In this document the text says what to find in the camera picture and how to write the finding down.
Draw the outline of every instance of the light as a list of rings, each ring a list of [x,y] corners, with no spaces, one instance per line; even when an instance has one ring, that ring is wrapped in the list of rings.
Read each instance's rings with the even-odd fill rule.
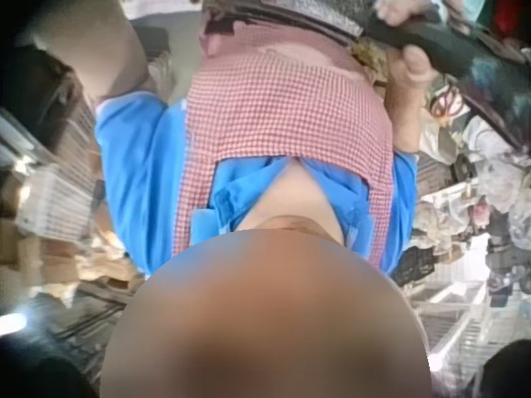
[[[465,297],[466,294],[466,284],[463,282],[454,282],[450,286],[444,288],[435,296],[430,298],[430,303],[437,304],[446,299],[450,294],[458,294],[461,297]]]
[[[455,282],[452,286],[450,286],[451,293],[457,294],[461,297],[465,297],[466,289],[466,284],[464,282]]]
[[[20,188],[20,191],[18,192],[18,207],[20,208],[24,202],[27,201],[27,198],[30,197],[30,193],[32,192],[32,189],[25,185],[22,188]]]
[[[0,317],[0,337],[23,330],[27,325],[23,313],[9,313]]]
[[[478,294],[474,297],[474,301],[472,303],[476,305],[483,303],[485,301],[486,294],[487,294],[487,284],[483,284]]]
[[[15,164],[13,165],[13,169],[15,172],[19,172],[21,174],[27,175],[29,173],[27,165],[32,163],[32,159],[24,155],[22,158],[18,159]]]
[[[436,373],[444,366],[444,357],[441,354],[428,355],[428,365],[430,365],[430,371]]]

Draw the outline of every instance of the person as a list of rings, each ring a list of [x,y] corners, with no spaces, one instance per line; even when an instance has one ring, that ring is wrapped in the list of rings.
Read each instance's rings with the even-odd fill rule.
[[[188,97],[168,107],[118,5],[74,3],[42,18],[38,37],[98,104],[111,219],[147,276],[190,245],[255,228],[302,231],[384,273],[397,267],[417,201],[420,111],[436,75],[422,49],[389,52],[381,101],[327,37],[206,18],[202,65]],[[399,25],[430,4],[374,8]]]
[[[238,231],[142,285],[106,346],[100,396],[427,398],[425,340],[402,292],[352,251]]]

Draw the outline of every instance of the cardboard box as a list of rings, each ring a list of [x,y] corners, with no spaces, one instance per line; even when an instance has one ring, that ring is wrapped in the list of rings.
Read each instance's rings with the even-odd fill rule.
[[[13,265],[0,265],[0,311],[11,312],[27,296],[20,272],[14,270]]]
[[[105,235],[106,232],[114,232],[113,221],[110,219],[109,206],[106,201],[100,203],[94,212],[94,224]]]
[[[87,162],[89,164],[90,174],[98,180],[103,180],[103,166],[101,164],[100,146],[92,136],[87,149]]]
[[[17,216],[22,183],[10,172],[0,172],[0,216]]]
[[[18,261],[18,228],[14,220],[0,218],[0,264],[16,264]]]
[[[84,280],[95,280],[102,276],[108,276],[129,282],[138,272],[130,259],[112,260],[106,253],[93,253],[91,258],[78,261],[78,274]]]
[[[76,268],[76,246],[61,240],[31,237],[19,242],[19,264],[24,283],[68,284],[80,280]]]

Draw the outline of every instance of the fingers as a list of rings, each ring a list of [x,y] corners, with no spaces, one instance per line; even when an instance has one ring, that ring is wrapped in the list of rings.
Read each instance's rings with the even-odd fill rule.
[[[407,76],[411,81],[428,83],[437,76],[437,72],[431,67],[428,55],[420,47],[404,47],[402,58],[406,65]]]
[[[430,5],[430,0],[377,0],[374,10],[378,18],[395,27],[412,15],[423,13]]]
[[[430,59],[420,47],[405,46],[402,50],[402,57],[407,71],[413,75],[422,75],[431,69]]]

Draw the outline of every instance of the wire rack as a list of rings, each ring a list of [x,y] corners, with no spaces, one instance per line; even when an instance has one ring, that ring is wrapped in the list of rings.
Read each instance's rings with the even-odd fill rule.
[[[462,294],[451,293],[451,285],[428,284],[409,299],[426,332],[428,358],[444,361],[435,372],[448,385],[464,386],[502,347],[531,337],[531,298],[515,289],[507,307],[490,308],[485,284],[468,282]]]
[[[417,195],[419,197],[438,192],[454,183],[455,179],[450,166],[420,153],[417,174]]]
[[[90,225],[91,194],[73,184],[58,164],[39,167],[24,184],[27,199],[15,223],[50,239],[83,241]]]

